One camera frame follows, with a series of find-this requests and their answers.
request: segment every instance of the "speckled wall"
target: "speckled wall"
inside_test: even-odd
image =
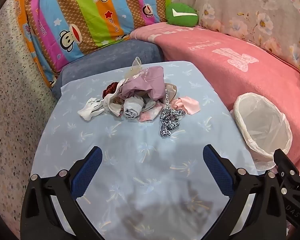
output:
[[[55,100],[27,48],[14,0],[0,11],[0,215],[20,238],[33,157]]]

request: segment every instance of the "trash bin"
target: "trash bin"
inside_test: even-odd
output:
[[[275,166],[276,149],[289,152],[292,143],[289,122],[267,98],[255,93],[240,95],[234,103],[233,115],[258,171]]]

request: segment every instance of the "blue cushion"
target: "blue cushion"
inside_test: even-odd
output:
[[[164,61],[162,50],[153,43],[139,40],[122,41],[69,63],[62,69],[52,93],[59,99],[61,87],[70,81],[129,67],[136,57],[139,57],[143,64]]]
[[[232,198],[234,195],[233,179],[209,145],[203,148],[203,159],[223,195]]]
[[[90,157],[87,158],[71,182],[71,196],[74,200],[82,197],[86,192],[102,162],[102,150],[99,147],[93,147],[88,154]]]

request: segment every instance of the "dark red scrunchie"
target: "dark red scrunchie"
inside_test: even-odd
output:
[[[105,98],[107,94],[113,94],[117,89],[117,85],[118,85],[117,82],[113,82],[109,86],[107,86],[107,88],[102,92],[102,98]]]

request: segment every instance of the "green pillow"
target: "green pillow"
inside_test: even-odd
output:
[[[166,7],[166,19],[169,24],[194,27],[198,23],[198,15],[194,9],[183,3],[171,3]]]

